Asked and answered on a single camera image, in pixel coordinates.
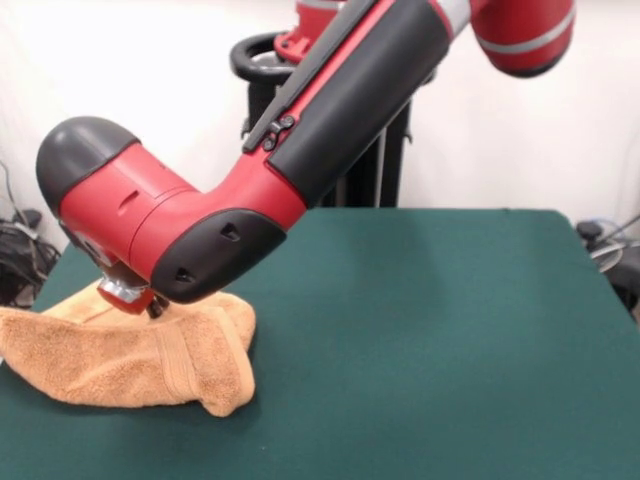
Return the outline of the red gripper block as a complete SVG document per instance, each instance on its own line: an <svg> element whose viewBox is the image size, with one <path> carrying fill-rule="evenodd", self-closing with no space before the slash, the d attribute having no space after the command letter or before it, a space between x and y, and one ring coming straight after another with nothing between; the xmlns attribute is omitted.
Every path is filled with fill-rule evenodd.
<svg viewBox="0 0 640 480"><path fill-rule="evenodd" d="M166 300L157 295L152 299L152 291L148 288L103 285L98 287L98 293L113 307L129 315L141 315L148 307L149 317L155 320L166 310Z"/></svg>

